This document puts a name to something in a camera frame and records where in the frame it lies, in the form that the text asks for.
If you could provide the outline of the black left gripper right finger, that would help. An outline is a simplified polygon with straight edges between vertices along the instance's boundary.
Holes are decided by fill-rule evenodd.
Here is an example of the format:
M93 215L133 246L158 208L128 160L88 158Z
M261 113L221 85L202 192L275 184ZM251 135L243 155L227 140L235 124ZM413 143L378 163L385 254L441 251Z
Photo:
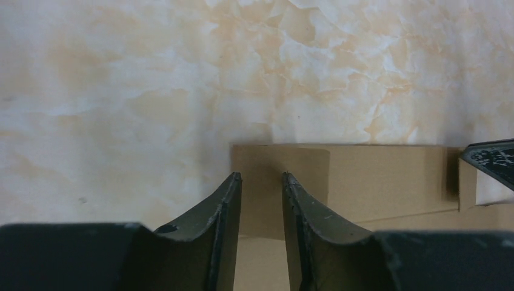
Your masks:
M292 290L512 290L513 233L369 231L282 175Z

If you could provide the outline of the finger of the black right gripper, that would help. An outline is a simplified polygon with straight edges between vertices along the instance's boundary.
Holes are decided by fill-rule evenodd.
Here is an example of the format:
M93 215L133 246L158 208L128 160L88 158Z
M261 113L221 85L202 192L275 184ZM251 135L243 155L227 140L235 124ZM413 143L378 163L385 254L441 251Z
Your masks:
M470 144L461 159L513 190L513 139Z

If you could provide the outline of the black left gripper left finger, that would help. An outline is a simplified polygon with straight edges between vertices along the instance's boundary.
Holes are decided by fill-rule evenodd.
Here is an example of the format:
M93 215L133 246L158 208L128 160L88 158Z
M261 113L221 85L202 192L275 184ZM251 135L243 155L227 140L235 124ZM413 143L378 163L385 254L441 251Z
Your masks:
M150 230L139 222L1 227L2 290L232 290L242 178Z

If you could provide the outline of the brown cardboard box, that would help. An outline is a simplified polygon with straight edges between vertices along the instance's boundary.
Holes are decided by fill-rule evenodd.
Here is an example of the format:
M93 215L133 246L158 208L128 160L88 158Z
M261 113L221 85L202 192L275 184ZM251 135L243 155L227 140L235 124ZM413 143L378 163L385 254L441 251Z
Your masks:
M513 192L440 145L234 145L235 290L288 290L282 174L368 230L513 230Z

